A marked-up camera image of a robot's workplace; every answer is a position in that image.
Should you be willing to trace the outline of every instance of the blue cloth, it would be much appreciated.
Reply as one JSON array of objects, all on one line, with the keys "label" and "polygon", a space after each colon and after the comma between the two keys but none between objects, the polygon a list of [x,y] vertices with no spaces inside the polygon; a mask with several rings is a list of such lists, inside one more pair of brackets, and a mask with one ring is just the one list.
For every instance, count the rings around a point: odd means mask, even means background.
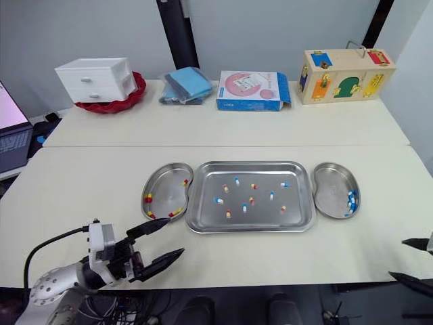
[{"label": "blue cloth", "polygon": [[181,102],[207,96],[212,91],[206,77],[190,66],[166,74],[165,79]]},{"label": "blue cloth", "polygon": [[[175,105],[175,104],[181,104],[179,99],[177,98],[177,95],[173,88],[167,83],[165,85],[164,91],[162,92],[161,98],[160,98],[161,104],[168,104],[168,105]],[[203,98],[195,98],[193,100],[188,100],[185,104],[187,105],[201,105],[203,104]]]}]

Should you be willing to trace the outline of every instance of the cardboard box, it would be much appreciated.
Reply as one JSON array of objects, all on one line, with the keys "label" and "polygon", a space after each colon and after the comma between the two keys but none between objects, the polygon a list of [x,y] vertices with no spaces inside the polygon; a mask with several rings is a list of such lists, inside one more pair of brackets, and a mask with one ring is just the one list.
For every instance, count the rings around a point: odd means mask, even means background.
[{"label": "cardboard box", "polygon": [[221,71],[219,110],[279,111],[290,103],[287,77],[279,72]]}]

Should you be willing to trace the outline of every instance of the metal handle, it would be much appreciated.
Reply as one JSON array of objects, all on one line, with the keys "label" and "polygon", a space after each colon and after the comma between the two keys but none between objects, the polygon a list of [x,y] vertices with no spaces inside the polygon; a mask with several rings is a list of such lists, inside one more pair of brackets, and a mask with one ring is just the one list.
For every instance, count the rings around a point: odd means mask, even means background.
[{"label": "metal handle", "polygon": [[364,57],[365,57],[365,54],[367,53],[367,48],[366,48],[364,45],[362,45],[362,44],[355,43],[354,41],[349,41],[349,42],[347,42],[347,45],[346,45],[346,48],[347,48],[347,49],[349,48],[349,45],[350,45],[351,43],[352,43],[353,45],[356,45],[356,46],[359,47],[360,49],[363,49],[363,55],[362,55],[362,58],[364,58]]}]

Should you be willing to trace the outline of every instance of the monitor screen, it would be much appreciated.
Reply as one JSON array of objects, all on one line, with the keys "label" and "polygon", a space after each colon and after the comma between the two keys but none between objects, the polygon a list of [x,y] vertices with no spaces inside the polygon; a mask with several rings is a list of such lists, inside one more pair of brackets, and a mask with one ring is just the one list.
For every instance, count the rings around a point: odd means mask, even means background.
[{"label": "monitor screen", "polygon": [[0,129],[28,122],[0,81]]}]

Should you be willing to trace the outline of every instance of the robotic arm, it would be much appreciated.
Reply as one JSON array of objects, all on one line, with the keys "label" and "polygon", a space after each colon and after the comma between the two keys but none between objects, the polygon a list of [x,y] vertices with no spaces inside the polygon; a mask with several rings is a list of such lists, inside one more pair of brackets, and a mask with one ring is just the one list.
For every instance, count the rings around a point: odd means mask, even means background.
[{"label": "robotic arm", "polygon": [[[429,238],[410,238],[402,241],[402,244],[426,251],[433,255],[433,234]],[[420,279],[414,278],[404,273],[389,272],[389,274],[407,288],[433,298],[433,286],[423,283]]]},{"label": "robotic arm", "polygon": [[155,219],[127,231],[127,237],[114,240],[112,225],[95,220],[89,225],[89,255],[80,261],[53,269],[33,286],[26,310],[16,324],[73,324],[87,293],[95,293],[105,285],[127,279],[146,281],[176,261],[184,248],[169,252],[144,266],[135,240],[164,227],[170,218]]}]

